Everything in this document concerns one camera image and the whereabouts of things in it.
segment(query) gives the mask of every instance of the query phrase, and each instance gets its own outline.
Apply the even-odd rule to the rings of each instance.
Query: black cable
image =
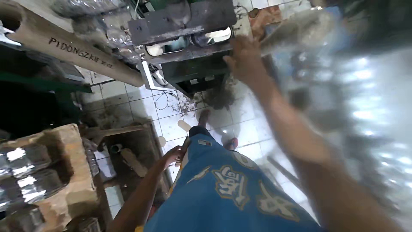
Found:
[[[166,95],[166,97],[167,97],[167,103],[166,103],[166,106],[164,107],[164,108],[162,108],[162,109],[159,109],[158,107],[157,107],[157,101],[159,100],[159,98],[161,97],[161,96],[163,96],[163,94],[165,94]],[[170,95],[172,95],[173,94],[173,92],[170,92],[170,93],[166,93],[165,91],[156,99],[156,101],[154,102],[154,106],[158,109],[158,110],[163,110],[163,109],[166,109],[166,107],[169,105],[169,96],[167,96],[168,94],[170,94]]]

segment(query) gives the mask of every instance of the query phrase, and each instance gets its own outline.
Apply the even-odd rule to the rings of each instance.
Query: white tiled floor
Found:
[[[112,81],[100,85],[104,105],[111,106],[128,102],[126,88],[121,81]]]

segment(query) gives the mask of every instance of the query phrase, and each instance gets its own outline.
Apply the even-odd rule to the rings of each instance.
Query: cardboard box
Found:
[[[99,197],[77,125],[68,124],[45,130],[9,141],[2,146],[17,148],[32,143],[45,145],[50,156],[61,156],[71,174],[69,183],[62,190],[34,203],[40,207],[46,220],[44,231],[63,231],[73,218],[90,215],[98,210]]]

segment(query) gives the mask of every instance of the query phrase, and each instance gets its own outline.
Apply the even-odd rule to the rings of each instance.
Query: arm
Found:
[[[137,226],[143,226],[155,198],[157,184],[162,172],[180,156],[180,146],[167,152],[147,172],[146,176],[123,204],[119,213],[108,228],[108,232],[134,232]]]
[[[233,75],[259,99],[283,150],[292,161],[321,224],[329,231],[401,231],[378,203],[337,164],[321,137],[313,133],[282,98],[266,73],[257,42],[232,41],[224,57]]]

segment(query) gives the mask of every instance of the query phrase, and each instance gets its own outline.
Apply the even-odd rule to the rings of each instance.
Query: grout line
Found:
[[[100,83],[96,83],[96,84],[90,85],[90,87],[96,86],[96,85],[103,85],[103,84],[106,84],[106,83],[109,83],[109,82],[113,82],[113,81],[117,81],[117,80],[113,79],[113,80],[103,81],[103,82],[100,82]]]
[[[242,148],[242,147],[246,147],[246,146],[249,146],[249,145],[257,144],[257,143],[260,143],[260,142],[265,142],[265,141],[268,141],[268,140],[271,140],[271,139],[266,139],[266,140],[260,140],[260,141],[257,141],[257,142],[252,142],[252,143],[249,143],[249,144],[246,144],[246,145],[237,147],[237,149],[238,149],[238,148]]]

